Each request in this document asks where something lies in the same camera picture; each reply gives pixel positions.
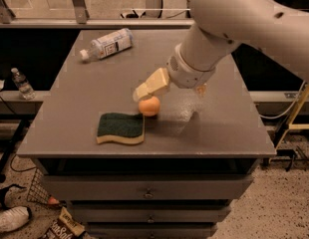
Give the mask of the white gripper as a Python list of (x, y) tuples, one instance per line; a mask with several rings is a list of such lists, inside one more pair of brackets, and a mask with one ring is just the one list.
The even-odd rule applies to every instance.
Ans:
[(134, 90), (135, 102), (166, 94), (169, 91), (170, 82), (181, 89), (195, 89), (200, 97), (205, 95), (207, 86), (204, 84), (215, 73), (215, 68), (205, 72), (193, 68), (181, 56), (180, 47), (181, 44), (175, 46), (167, 60), (167, 69), (158, 68)]

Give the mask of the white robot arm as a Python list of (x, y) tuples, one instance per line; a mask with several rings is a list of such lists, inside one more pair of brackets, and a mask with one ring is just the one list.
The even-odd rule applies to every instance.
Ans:
[(309, 83), (309, 13), (274, 0), (190, 0), (193, 19), (164, 68), (134, 91), (134, 100), (166, 93), (170, 84), (198, 89), (217, 64), (246, 44)]

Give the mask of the yellow robot base frame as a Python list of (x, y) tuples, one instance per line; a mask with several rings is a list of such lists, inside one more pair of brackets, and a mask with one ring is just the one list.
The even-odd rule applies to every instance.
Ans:
[(293, 149), (280, 149), (279, 146), (287, 133), (291, 130), (309, 130), (309, 123), (295, 123), (297, 116), (301, 112), (309, 97), (309, 84), (303, 83), (298, 94), (295, 97), (290, 109), (289, 115), (283, 120), (281, 126), (278, 128), (274, 135), (273, 144), (276, 150), (276, 156), (287, 156), (290, 159), (289, 166), (286, 170), (290, 170), (294, 161), (296, 160), (297, 153)]

